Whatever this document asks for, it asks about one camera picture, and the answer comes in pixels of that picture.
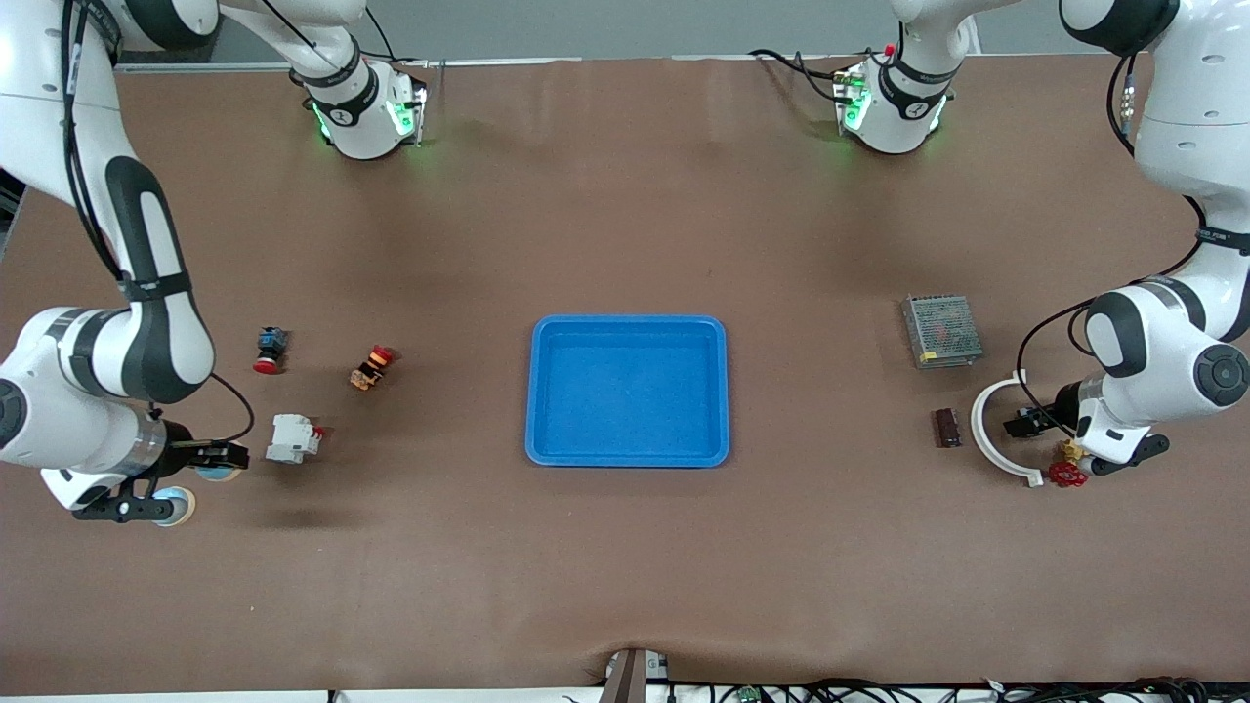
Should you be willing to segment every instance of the gray wall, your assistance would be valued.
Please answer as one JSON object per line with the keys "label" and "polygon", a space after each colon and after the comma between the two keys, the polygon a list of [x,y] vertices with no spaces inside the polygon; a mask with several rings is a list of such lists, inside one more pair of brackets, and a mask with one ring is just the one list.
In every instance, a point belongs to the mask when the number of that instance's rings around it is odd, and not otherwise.
{"label": "gray wall", "polygon": [[[1025,0],[978,16],[986,54],[1091,51],[1059,25],[1058,0]],[[852,54],[895,38],[885,0],[370,0],[395,53],[420,59],[630,59],[775,49]],[[352,34],[382,49],[368,23]],[[276,61],[238,24],[214,61]]]}

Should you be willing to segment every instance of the perforated metal casing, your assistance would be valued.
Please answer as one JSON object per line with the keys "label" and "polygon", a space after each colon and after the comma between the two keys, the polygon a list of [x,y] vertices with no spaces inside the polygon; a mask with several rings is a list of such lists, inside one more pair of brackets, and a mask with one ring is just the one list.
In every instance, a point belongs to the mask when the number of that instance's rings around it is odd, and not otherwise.
{"label": "perforated metal casing", "polygon": [[962,295],[910,296],[902,318],[918,369],[966,367],[985,354]]}

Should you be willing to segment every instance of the yellow part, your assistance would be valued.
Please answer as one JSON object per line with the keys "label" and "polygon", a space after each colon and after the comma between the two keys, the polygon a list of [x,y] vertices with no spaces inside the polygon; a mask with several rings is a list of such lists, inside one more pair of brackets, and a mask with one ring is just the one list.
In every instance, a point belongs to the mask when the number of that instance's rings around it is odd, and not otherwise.
{"label": "yellow part", "polygon": [[351,382],[351,385],[355,385],[360,390],[369,390],[376,382],[376,379],[371,379],[365,374],[360,373],[359,369],[351,372],[351,377],[349,378],[349,380]]}
{"label": "yellow part", "polygon": [[1071,439],[1065,439],[1059,443],[1059,452],[1064,455],[1064,460],[1076,463],[1089,457],[1089,452],[1081,449]]}

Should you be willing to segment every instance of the black bracket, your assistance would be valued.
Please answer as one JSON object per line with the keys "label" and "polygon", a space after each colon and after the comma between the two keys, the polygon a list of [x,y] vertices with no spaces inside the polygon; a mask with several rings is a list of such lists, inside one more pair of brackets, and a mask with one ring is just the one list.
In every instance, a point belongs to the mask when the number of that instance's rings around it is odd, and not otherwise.
{"label": "black bracket", "polygon": [[[85,503],[85,505],[74,510],[76,519],[114,523],[166,520],[174,514],[174,502],[154,497],[156,482],[160,479],[174,475],[186,467],[196,469],[248,468],[246,447],[214,439],[194,440],[190,439],[191,433],[180,424],[166,422],[165,427],[172,442],[165,447],[160,459],[141,474],[121,482],[116,493],[110,493],[104,487],[96,487],[84,494],[79,498],[79,503]],[[142,495],[135,494],[135,482],[139,480],[148,482]]]}
{"label": "black bracket", "polygon": [[110,520],[114,523],[129,523],[131,520],[168,520],[174,514],[174,502],[162,498],[152,498],[156,493],[156,479],[148,479],[148,490],[144,495],[135,495],[135,480],[132,477],[121,483],[116,495],[108,495],[108,490],[98,488],[100,498],[88,505],[74,510],[74,517],[80,520]]}
{"label": "black bracket", "polygon": [[1138,443],[1138,448],[1132,450],[1132,458],[1129,459],[1126,464],[1112,464],[1105,459],[1095,458],[1090,464],[1090,473],[1096,477],[1105,477],[1106,474],[1114,474],[1120,469],[1128,469],[1130,467],[1136,467],[1141,462],[1150,459],[1151,457],[1158,457],[1171,448],[1171,442],[1161,434],[1148,434],[1141,438]]}
{"label": "black bracket", "polygon": [[1002,427],[1015,439],[1029,439],[1030,437],[1041,437],[1041,433],[1048,429],[1059,427],[1051,422],[1052,417],[1055,417],[1054,405],[1046,405],[1045,413],[1038,408],[1021,408],[1019,417],[1002,423]]}

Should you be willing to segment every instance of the white circuit breaker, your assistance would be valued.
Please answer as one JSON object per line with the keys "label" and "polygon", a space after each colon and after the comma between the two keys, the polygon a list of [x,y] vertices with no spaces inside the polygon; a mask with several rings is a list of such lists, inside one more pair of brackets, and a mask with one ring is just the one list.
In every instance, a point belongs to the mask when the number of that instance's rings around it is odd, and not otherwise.
{"label": "white circuit breaker", "polygon": [[325,432],[304,415],[274,415],[274,443],[265,458],[282,464],[302,464],[305,454],[316,454]]}

